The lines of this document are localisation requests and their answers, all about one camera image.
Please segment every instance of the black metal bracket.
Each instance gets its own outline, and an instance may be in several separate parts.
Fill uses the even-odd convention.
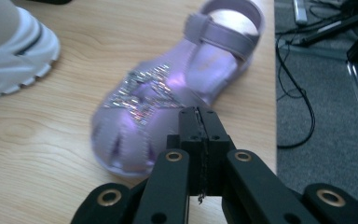
[[[326,184],[288,189],[253,152],[236,149],[216,113],[189,107],[148,179],[106,184],[72,223],[187,223],[189,196],[221,196],[228,223],[358,223],[358,202]]]
[[[347,31],[356,25],[358,25],[358,14],[351,16],[345,20],[337,20],[331,22],[330,24],[325,25],[325,27],[318,29],[316,32],[310,35],[295,39],[292,44],[307,47],[332,35],[337,35],[339,33]]]

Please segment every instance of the purple sandal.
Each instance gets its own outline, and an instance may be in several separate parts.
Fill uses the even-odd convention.
[[[211,16],[221,9],[240,13],[255,32],[241,34],[228,28],[224,18]],[[263,28],[264,17],[251,1],[213,0],[190,15],[184,38],[160,57],[136,66],[94,114],[91,142],[98,162],[116,175],[150,174],[167,134],[178,133],[179,111],[209,106],[240,76]]]

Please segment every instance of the shoe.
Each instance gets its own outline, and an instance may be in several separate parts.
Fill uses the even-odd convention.
[[[43,77],[60,54],[60,41],[28,11],[0,0],[0,95]]]
[[[53,5],[64,5],[71,2],[72,0],[30,0],[30,1],[53,4]]]
[[[233,30],[244,20],[219,18],[222,9],[250,20],[255,34]],[[243,74],[263,28],[264,17],[251,1],[213,0],[190,15],[176,46],[139,63],[102,101],[91,121],[97,161],[116,175],[149,175],[167,135],[178,134],[179,111],[211,105]]]

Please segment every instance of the white sneaker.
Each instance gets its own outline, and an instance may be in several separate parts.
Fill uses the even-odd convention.
[[[0,0],[0,95],[43,77],[60,54],[60,41],[44,24],[9,0]]]

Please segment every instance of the gray carpet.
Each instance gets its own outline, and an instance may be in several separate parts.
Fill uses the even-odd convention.
[[[309,18],[317,21],[310,14]],[[296,27],[291,0],[275,0],[275,23],[277,31]],[[310,48],[335,50],[339,54],[355,39],[353,33],[346,32]],[[309,184],[327,183],[358,200],[358,102],[346,62],[339,57],[331,59],[291,49],[286,64],[306,91],[316,123],[313,136],[305,145],[278,150],[278,177],[287,187],[301,193]],[[294,88],[283,71],[281,79],[286,90]],[[284,96],[278,80],[278,144],[291,145],[307,136],[310,113],[303,99]]]

